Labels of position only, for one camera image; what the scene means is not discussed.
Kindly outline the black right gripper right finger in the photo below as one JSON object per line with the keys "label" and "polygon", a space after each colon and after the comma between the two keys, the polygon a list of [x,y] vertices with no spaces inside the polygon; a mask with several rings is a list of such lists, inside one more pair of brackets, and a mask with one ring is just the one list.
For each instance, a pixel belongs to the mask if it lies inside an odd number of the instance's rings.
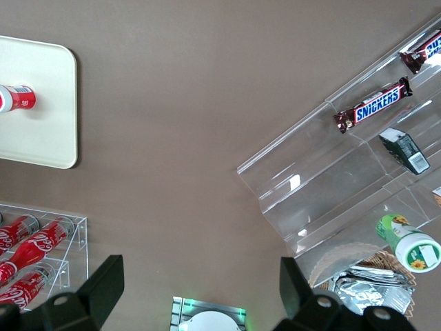
{"label": "black right gripper right finger", "polygon": [[329,291],[314,292],[292,257],[280,259],[279,293],[287,318],[275,330],[412,330],[413,325],[393,308],[374,306],[358,315]]}

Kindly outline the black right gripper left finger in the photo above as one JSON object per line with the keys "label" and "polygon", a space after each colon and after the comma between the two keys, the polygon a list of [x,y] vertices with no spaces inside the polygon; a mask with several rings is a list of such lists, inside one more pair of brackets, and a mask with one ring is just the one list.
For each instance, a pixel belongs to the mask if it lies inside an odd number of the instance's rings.
{"label": "black right gripper left finger", "polygon": [[124,292],[123,256],[110,255],[76,291],[21,315],[21,330],[100,330]]}

